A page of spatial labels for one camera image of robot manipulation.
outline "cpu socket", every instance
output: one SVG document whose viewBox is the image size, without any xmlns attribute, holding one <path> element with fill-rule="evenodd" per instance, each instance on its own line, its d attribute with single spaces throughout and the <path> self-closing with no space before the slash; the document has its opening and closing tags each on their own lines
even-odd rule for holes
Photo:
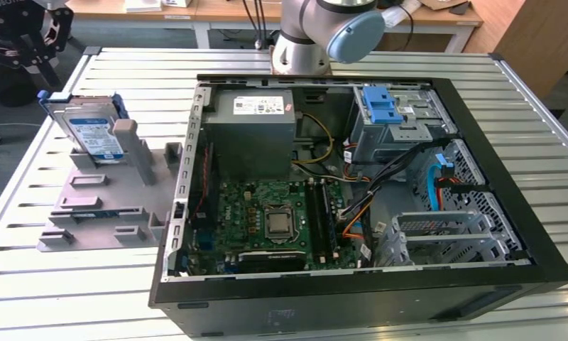
<svg viewBox="0 0 568 341">
<path fill-rule="evenodd" d="M 266 207 L 266 238 L 282 244 L 295 235 L 295 219 L 292 208 L 271 205 Z"/>
</svg>

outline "motherboard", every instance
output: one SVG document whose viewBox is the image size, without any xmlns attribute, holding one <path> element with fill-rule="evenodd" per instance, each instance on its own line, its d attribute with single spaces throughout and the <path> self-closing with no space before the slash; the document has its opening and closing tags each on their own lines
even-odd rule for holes
<svg viewBox="0 0 568 341">
<path fill-rule="evenodd" d="M 223 182 L 218 206 L 216 229 L 198 235 L 208 273 L 355 267 L 354 245 L 338 242 L 338 181 Z"/>
</svg>

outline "green motherboard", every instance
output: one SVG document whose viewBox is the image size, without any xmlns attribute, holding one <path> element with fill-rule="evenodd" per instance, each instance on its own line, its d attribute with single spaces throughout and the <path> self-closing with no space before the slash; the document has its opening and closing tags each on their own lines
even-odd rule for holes
<svg viewBox="0 0 568 341">
<path fill-rule="evenodd" d="M 223 258 L 246 251 L 303 251 L 306 270 L 355 267 L 351 243 L 338 245 L 336 259 L 315 260 L 311 229 L 316 226 L 308 218 L 306 186 L 304 182 L 284 181 L 220 184 L 218 228 L 210 236 L 202 237 L 212 244 L 211 250 L 202 252 L 207 274 L 227 273 L 220 265 Z M 326 204 L 336 212 L 344 206 L 342 185 L 332 181 L 324 183 L 323 188 L 328 192 Z"/>
</svg>

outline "metal table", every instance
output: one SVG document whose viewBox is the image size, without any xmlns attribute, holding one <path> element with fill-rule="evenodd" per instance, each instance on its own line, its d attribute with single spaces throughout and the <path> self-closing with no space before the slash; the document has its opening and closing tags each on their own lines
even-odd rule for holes
<svg viewBox="0 0 568 341">
<path fill-rule="evenodd" d="M 332 69 L 338 75 L 453 79 L 568 262 L 568 134 L 507 64 L 487 55 L 375 53 L 354 65 L 334 63 Z M 139 122 L 139 135 L 158 148 L 184 139 L 198 73 L 268 71 L 268 55 L 255 51 L 104 48 L 83 57 L 66 88 L 75 94 L 118 90 Z M 0 198 L 0 339 L 182 340 L 171 320 L 147 306 L 156 248 L 36 251 L 72 166 L 70 149 L 64 133 L 47 120 Z M 379 340 L 403 335 L 433 341 L 568 340 L 568 286 L 466 323 L 260 339 Z"/>
</svg>

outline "box on desk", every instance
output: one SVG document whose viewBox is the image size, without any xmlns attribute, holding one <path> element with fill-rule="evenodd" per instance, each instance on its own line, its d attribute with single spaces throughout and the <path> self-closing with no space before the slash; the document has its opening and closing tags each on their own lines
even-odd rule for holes
<svg viewBox="0 0 568 341">
<path fill-rule="evenodd" d="M 162 0 L 164 6 L 188 7 L 192 0 Z"/>
</svg>

